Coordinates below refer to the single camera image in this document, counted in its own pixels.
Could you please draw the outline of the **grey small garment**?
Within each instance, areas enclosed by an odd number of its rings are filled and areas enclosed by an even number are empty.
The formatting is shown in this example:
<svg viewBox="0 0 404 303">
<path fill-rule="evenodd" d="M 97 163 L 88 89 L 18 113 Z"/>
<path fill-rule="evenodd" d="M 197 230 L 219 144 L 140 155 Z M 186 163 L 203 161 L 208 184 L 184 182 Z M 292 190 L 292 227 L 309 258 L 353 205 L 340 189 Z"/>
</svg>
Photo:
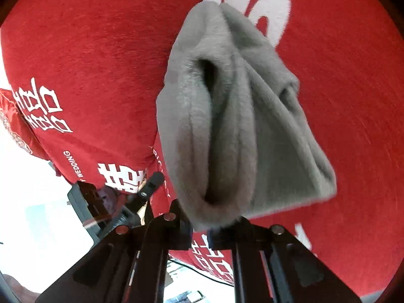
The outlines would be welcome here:
<svg viewBox="0 0 404 303">
<path fill-rule="evenodd" d="M 328 200 L 334 169 L 299 82 L 228 4 L 202 2 L 177 36 L 157 98 L 168 177 L 196 231 Z"/>
</svg>

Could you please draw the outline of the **purple and grey clothes pile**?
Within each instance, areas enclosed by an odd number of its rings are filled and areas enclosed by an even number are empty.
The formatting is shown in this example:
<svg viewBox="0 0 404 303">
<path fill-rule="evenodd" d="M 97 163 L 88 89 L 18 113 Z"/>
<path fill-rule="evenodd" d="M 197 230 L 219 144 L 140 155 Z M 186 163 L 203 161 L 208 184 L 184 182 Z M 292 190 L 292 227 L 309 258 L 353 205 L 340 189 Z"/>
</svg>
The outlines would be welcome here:
<svg viewBox="0 0 404 303">
<path fill-rule="evenodd" d="M 122 206 L 127 202 L 127 194 L 106 185 L 98 189 L 97 194 L 101 198 L 103 206 L 111 215 L 119 214 Z"/>
</svg>

